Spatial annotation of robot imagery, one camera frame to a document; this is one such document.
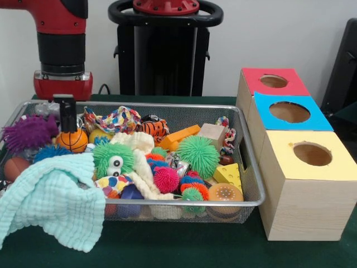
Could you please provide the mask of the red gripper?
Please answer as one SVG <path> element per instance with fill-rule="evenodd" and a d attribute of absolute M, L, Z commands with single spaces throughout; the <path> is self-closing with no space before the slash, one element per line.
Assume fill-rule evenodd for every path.
<path fill-rule="evenodd" d="M 67 108 L 69 106 L 69 131 L 76 132 L 76 101 L 88 101 L 92 95 L 93 75 L 91 72 L 84 72 L 75 76 L 53 76 L 44 74 L 42 71 L 35 71 L 33 84 L 38 99 L 52 100 L 60 107 L 61 131 L 68 131 Z M 69 94 L 69 104 L 63 95 Z"/>

